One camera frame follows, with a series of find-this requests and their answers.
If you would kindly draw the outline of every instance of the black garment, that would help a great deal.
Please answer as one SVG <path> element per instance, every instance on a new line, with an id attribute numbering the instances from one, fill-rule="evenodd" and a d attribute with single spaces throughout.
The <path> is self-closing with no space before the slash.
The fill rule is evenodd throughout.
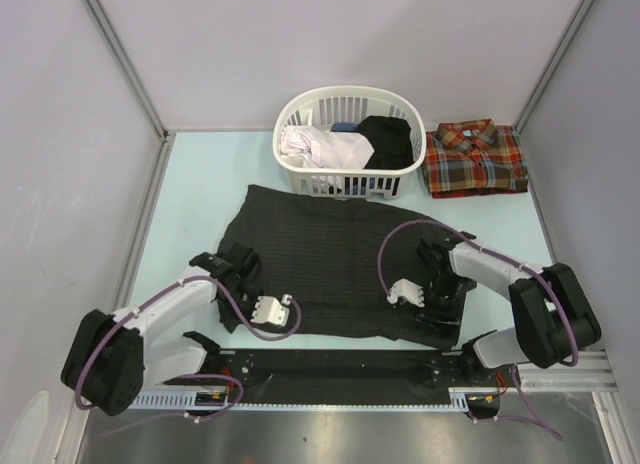
<path id="1" fill-rule="evenodd" d="M 364 199 L 318 199 L 252 185 L 218 250 L 225 252 L 234 242 L 256 250 L 262 259 L 256 286 L 265 295 L 280 298 L 286 293 L 296 299 L 302 308 L 301 334 L 383 336 L 450 349 L 459 329 L 444 335 L 416 321 L 413 306 L 393 308 L 378 281 L 376 257 L 382 240 L 398 224 L 420 217 Z M 421 238 L 436 236 L 449 233 L 415 226 L 391 239 L 382 266 L 388 287 L 401 278 L 426 284 L 416 249 Z M 220 321 L 229 331 L 239 324 L 223 308 Z M 291 316 L 285 330 L 294 322 Z"/>
<path id="2" fill-rule="evenodd" d="M 411 128 L 404 119 L 397 117 L 369 116 L 358 131 L 373 147 L 373 156 L 365 169 L 404 169 L 413 164 Z"/>

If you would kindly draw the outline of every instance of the white cloth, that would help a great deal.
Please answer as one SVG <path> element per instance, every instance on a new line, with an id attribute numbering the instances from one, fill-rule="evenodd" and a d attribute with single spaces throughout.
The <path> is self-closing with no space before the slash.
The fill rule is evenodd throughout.
<path id="1" fill-rule="evenodd" d="M 298 167 L 364 169 L 373 155 L 369 140 L 357 132 L 324 132 L 313 126 L 286 126 L 280 139 L 280 153 Z M 342 189 L 342 179 L 321 179 Z"/>

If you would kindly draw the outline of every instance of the folded plaid shirt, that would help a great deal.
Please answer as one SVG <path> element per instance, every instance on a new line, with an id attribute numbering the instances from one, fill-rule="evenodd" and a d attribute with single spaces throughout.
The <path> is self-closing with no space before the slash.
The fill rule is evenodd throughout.
<path id="1" fill-rule="evenodd" d="M 425 182 L 434 198 L 526 192 L 517 134 L 491 119 L 440 124 L 427 133 Z"/>

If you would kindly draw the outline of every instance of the white plastic basket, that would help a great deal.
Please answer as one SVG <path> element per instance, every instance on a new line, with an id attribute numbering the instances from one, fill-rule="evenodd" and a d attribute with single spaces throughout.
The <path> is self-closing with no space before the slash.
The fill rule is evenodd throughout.
<path id="1" fill-rule="evenodd" d="M 280 139 L 285 126 L 312 125 L 331 129 L 334 122 L 359 124 L 367 116 L 389 116 L 406 119 L 411 127 L 414 163 L 405 169 L 316 169 L 295 167 L 280 155 Z M 426 154 L 425 130 L 415 107 L 393 92 L 363 86 L 333 86 L 313 89 L 292 99 L 282 110 L 273 133 L 273 154 L 284 167 L 296 194 L 318 197 L 366 198 L 382 194 L 385 199 L 400 196 Z M 339 179 L 342 192 L 336 193 L 330 183 Z"/>

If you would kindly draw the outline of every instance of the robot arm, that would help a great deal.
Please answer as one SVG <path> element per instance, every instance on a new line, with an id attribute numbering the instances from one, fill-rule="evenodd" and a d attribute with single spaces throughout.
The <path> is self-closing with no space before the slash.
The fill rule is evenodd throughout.
<path id="1" fill-rule="evenodd" d="M 89 371 L 83 385 L 82 396 L 105 411 L 116 415 L 133 402 L 138 392 L 164 383 L 178 376 L 197 373 L 208 354 L 219 346 L 207 337 L 188 332 L 165 344 L 156 340 L 169 328 L 200 306 L 216 299 L 217 288 L 208 276 L 222 282 L 241 302 L 242 314 L 253 324 L 271 324 L 283 327 L 289 317 L 290 296 L 282 302 L 274 297 L 261 296 L 246 279 L 258 264 L 253 251 L 244 246 L 232 247 L 227 255 L 201 254 L 191 262 L 178 280 L 177 286 L 140 311 L 137 306 L 119 309 L 110 315 L 99 310 L 87 314 L 80 323 L 67 361 L 62 371 L 62 382 L 75 389 L 89 355 L 102 338 L 126 316 L 135 318 L 116 332 Z M 252 263 L 244 266 L 236 262 L 243 256 Z"/>
<path id="2" fill-rule="evenodd" d="M 479 252 L 469 242 L 458 240 L 430 245 L 421 243 L 418 253 L 425 261 L 435 263 L 429 274 L 429 289 L 406 280 L 396 282 L 390 290 L 388 300 L 395 304 L 399 300 L 411 303 L 429 312 L 429 303 L 435 293 L 442 294 L 443 282 L 469 279 L 500 294 L 511 303 L 514 317 L 513 328 L 494 331 L 472 341 L 475 358 L 482 367 L 495 369 L 511 363 L 532 362 L 547 368 L 563 361 L 571 355 L 570 339 L 562 325 L 557 310 L 549 310 L 548 297 L 537 279 L 537 273 L 554 290 L 562 310 L 567 315 L 578 348 L 594 344 L 601 337 L 600 325 L 573 272 L 564 264 L 554 264 L 543 268 L 535 264 L 521 264 L 515 267 L 504 259 Z M 474 240 L 476 246 L 491 250 Z"/>

